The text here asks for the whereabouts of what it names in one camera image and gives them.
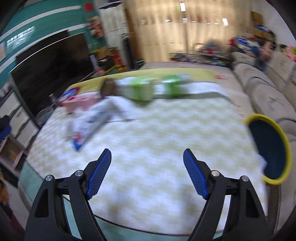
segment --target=black television screen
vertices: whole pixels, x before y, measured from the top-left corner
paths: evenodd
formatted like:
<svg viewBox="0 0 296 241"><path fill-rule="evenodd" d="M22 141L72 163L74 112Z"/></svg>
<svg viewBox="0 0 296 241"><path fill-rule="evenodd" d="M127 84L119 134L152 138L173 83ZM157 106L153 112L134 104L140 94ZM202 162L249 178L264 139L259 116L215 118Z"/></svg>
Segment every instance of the black television screen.
<svg viewBox="0 0 296 241"><path fill-rule="evenodd" d="M11 72L18 98L34 117L51 105L49 95L65 89L93 72L83 33L59 40L34 53Z"/></svg>
<svg viewBox="0 0 296 241"><path fill-rule="evenodd" d="M56 41L59 41L61 39L69 37L69 33L67 30L61 31L59 33L53 34L43 40L40 40L39 42L35 43L31 47L25 49L20 54L18 54L15 59L17 61L17 64L24 61L26 58L31 56L33 53L36 53L37 51L43 49L44 47L55 43Z"/></svg>

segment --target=pink toy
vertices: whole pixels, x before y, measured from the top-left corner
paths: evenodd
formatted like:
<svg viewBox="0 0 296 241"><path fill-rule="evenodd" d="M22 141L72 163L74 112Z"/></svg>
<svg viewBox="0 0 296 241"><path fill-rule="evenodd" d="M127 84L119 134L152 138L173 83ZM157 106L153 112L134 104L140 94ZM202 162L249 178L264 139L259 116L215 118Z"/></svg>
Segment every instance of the pink toy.
<svg viewBox="0 0 296 241"><path fill-rule="evenodd" d="M70 97L62 103L62 106L66 107L68 114L73 113L74 110L80 107L82 110L87 110L92 105L96 104L98 101L94 94L81 94L77 96Z"/></svg>

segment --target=teal wall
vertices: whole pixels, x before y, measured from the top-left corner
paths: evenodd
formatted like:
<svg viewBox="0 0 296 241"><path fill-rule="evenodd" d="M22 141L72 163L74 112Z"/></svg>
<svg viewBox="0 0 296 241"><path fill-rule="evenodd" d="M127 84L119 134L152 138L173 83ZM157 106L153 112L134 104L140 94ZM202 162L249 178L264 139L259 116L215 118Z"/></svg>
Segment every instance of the teal wall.
<svg viewBox="0 0 296 241"><path fill-rule="evenodd" d="M22 10L18 11L10 20L8 25L6 26L2 36L8 32L10 29L15 27L16 25L24 22L25 20L32 18L36 15L46 13L51 10L63 8L63 7L70 7L70 6L81 6L79 9L74 9L74 10L68 10L68 11L63 11L59 13L54 13L48 16L44 16L42 18L39 18L33 22L30 22L8 36L6 36L4 39L1 40L1 42L6 42L10 38L12 38L15 35L18 35L22 31L34 26L35 29L32 32L32 34L29 36L28 40L20 44L18 47L16 47L14 50L11 52L6 51L6 57L0 62L0 86L2 86L9 78L8 73L16 66L16 61L15 59L10 59L15 55L18 51L23 49L25 46L28 44L48 35L51 33L54 33L56 31L59 31L61 29L69 28L71 26L79 25L79 24L84 24L87 22L88 18L91 16L95 15L95 11L92 12L86 12L83 8L83 5L86 3L86 0L43 0L40 2L37 2L35 4L29 5ZM79 28L73 31L70 31L70 35L75 35L77 33L82 33L84 32L84 36L89 44L91 44L91 49L94 50L96 48L102 47L105 45L105 40L102 39L95 39L93 38L88 29L83 27ZM7 63L10 63L6 68L1 69L1 66L3 67L7 65Z"/></svg>

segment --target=white wall stripe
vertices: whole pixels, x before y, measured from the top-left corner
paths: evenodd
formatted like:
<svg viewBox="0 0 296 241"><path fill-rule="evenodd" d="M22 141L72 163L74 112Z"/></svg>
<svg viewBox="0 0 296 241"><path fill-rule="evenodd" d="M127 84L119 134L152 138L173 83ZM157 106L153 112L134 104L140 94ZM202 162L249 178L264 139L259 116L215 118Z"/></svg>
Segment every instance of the white wall stripe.
<svg viewBox="0 0 296 241"><path fill-rule="evenodd" d="M74 25L74 26L71 26L71 27L68 27L68 28L64 28L64 29L61 29L59 31L56 31L54 33L51 33L51 34L48 34L40 39L37 39L36 41L28 44L26 47L22 48L20 51L18 51L17 53L15 53L13 56L11 56L8 60L6 60L1 66L0 66L0 73L5 70L13 61L15 61L15 57L20 54L22 51L26 50L27 48L31 47L32 45L34 45L35 43L51 36L51 35L54 35L56 33L59 33L59 32L62 32L64 30L68 30L68 31L73 31L73 30L77 30L77 29L80 29L80 28L84 28L85 27L85 24L78 24L78 25Z"/></svg>
<svg viewBox="0 0 296 241"><path fill-rule="evenodd" d="M65 11L69 11L69 10L76 10L76 9L80 9L81 8L81 5L76 5L76 6L70 6L70 7L62 7L62 8L58 8L58 9L54 9L54 10L51 10L51 11L48 11L48 12L44 12L44 13L41 13L41 14L38 14L34 17L31 17L23 22L21 22L20 24L16 25L15 27L13 27L12 29L8 30L5 34L3 34L1 37L0 37L0 42L6 38L8 35L10 35L11 33L13 33L14 31L18 30L19 28L25 26L26 24L28 23L31 23L37 19L40 19L40 18L43 18L43 17L46 17L46 16L49 16L49 15L52 15L52 14L55 14L55 13L58 13L58 12L65 12Z"/></svg>

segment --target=yellow rim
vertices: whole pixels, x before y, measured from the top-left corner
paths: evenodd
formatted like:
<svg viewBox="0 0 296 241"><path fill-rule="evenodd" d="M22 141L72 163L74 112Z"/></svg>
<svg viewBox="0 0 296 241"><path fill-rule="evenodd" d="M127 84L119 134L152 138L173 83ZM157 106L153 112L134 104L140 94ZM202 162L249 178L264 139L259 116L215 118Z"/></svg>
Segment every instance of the yellow rim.
<svg viewBox="0 0 296 241"><path fill-rule="evenodd" d="M245 120L245 124L249 126L249 124L252 121L255 121L255 120L265 121L268 124L270 124L272 127L274 127L275 130L279 133L279 135L281 136L281 138L282 138L282 140L284 142L284 147L286 149L286 165L285 165L285 168L284 168L284 171L283 171L282 175L277 179L270 179L267 176L263 175L263 179L267 183L272 184L272 185L279 185L283 181L286 180L286 178L288 177L288 175L290 173L290 170L291 170L292 159L291 159L291 149L290 149L289 140L288 140L286 134L281 129L281 127L276 122L274 122L272 119L270 119L269 117L267 117L265 115L261 115L261 114L249 115Z"/></svg>

